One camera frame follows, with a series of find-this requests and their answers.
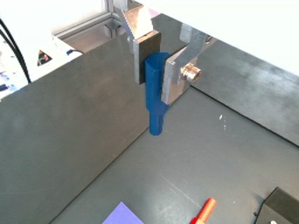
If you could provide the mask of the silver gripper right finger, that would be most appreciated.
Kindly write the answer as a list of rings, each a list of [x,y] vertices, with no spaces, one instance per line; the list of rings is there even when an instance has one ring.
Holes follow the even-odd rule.
[[[185,46],[164,62],[161,101],[165,104],[172,104],[198,79],[201,70],[196,67],[197,57],[210,46],[209,35],[186,24],[181,25],[180,40]]]

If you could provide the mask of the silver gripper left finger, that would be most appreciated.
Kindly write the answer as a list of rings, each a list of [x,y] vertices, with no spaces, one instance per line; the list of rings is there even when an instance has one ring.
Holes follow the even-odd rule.
[[[122,11],[124,27],[133,54],[134,82],[145,82],[145,59],[160,51],[161,33],[154,30],[149,10],[138,5],[132,10]]]

